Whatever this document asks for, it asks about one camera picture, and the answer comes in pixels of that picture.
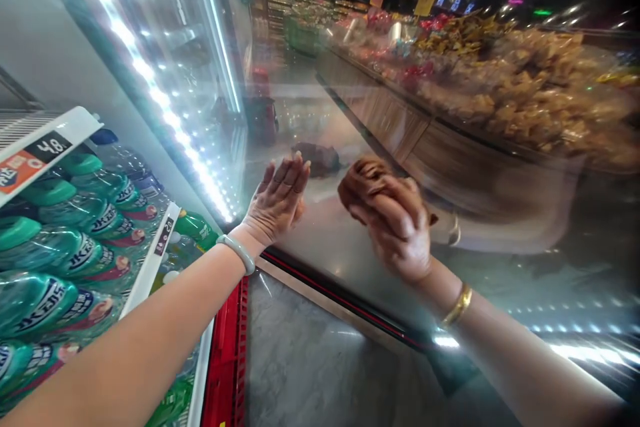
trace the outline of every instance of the green basket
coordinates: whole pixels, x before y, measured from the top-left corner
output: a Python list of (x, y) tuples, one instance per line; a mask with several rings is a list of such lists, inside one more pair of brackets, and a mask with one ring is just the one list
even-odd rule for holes
[(315, 57), (318, 54), (320, 36), (317, 27), (303, 27), (294, 17), (286, 17), (285, 41), (294, 50)]

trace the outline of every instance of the white shelf edge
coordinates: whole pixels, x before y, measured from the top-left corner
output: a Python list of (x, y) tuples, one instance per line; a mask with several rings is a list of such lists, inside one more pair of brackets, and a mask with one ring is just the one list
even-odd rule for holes
[[(129, 297), (127, 298), (127, 301), (122, 308), (119, 320), (121, 320), (124, 316), (131, 312), (131, 310), (135, 309), (140, 303), (142, 303), (142, 301), (149, 297), (151, 286), (153, 285), (155, 275), (158, 273), (158, 269), (160, 268), (160, 263), (162, 260), (162, 256), (159, 256), (155, 253), (155, 247), (163, 235), (166, 235), (167, 237), (171, 235), (171, 232), (173, 232), (173, 228), (175, 227), (175, 222), (178, 219), (178, 214), (180, 214), (180, 210), (181, 208), (178, 207), (175, 203), (171, 202), (169, 204), (165, 215), (162, 217), (162, 222), (160, 222), (158, 231), (153, 236), (153, 240), (149, 245), (149, 251), (147, 252), (145, 261), (142, 263), (142, 267), (140, 267), (140, 272), (138, 272), (138, 276), (135, 278), (133, 287), (131, 287), (131, 292), (129, 293)], [(167, 224), (167, 220), (169, 218), (173, 220), (173, 223), (171, 224), (171, 228), (168, 230), (168, 232), (166, 232), (165, 225)]]
[(71, 143), (71, 148), (65, 150), (58, 157), (45, 164), (43, 168), (35, 172), (11, 193), (0, 192), (0, 207), (3, 207), (9, 200), (13, 199), (34, 181), (38, 180), (47, 170), (69, 155), (78, 145), (91, 137), (103, 126), (104, 124), (97, 121), (84, 107), (74, 107), (0, 151), (0, 162), (2, 162), (51, 131), (56, 131)]
[(213, 341), (214, 321), (215, 320), (211, 320), (211, 323), (207, 326), (205, 333), (202, 334), (202, 338), (200, 339), (200, 352), (198, 353), (198, 363), (195, 368), (187, 427), (200, 427), (202, 409), (205, 404), (205, 389), (207, 387), (207, 373), (209, 371), (209, 355)]

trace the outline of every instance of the floor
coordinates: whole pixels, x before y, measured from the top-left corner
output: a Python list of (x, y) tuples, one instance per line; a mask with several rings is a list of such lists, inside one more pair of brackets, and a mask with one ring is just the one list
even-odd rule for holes
[(425, 356), (266, 272), (249, 280), (249, 325), (249, 427), (519, 425), (484, 377), (446, 396)]

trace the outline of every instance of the hand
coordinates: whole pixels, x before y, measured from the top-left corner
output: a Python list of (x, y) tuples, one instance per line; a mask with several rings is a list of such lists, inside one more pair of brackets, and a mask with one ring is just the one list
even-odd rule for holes
[(349, 212), (369, 230), (373, 249), (393, 273), (415, 284), (429, 273), (431, 238), (429, 215), (413, 179), (386, 176), (392, 196), (379, 194), (367, 200), (367, 207), (350, 207)]
[(299, 151), (293, 159), (285, 157), (277, 171), (273, 160), (267, 166), (242, 221), (264, 247), (276, 242), (300, 220), (305, 211), (302, 194), (310, 173), (311, 162), (303, 164)]

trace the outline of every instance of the wooden counter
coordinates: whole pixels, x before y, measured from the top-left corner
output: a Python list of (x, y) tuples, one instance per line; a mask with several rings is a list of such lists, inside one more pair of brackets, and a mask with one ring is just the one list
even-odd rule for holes
[(566, 201), (567, 176), (581, 170), (580, 161), (538, 154), (438, 118), (424, 99), (338, 49), (320, 51), (317, 72), (416, 181), (474, 216), (499, 223), (537, 217), (558, 207), (560, 197)]

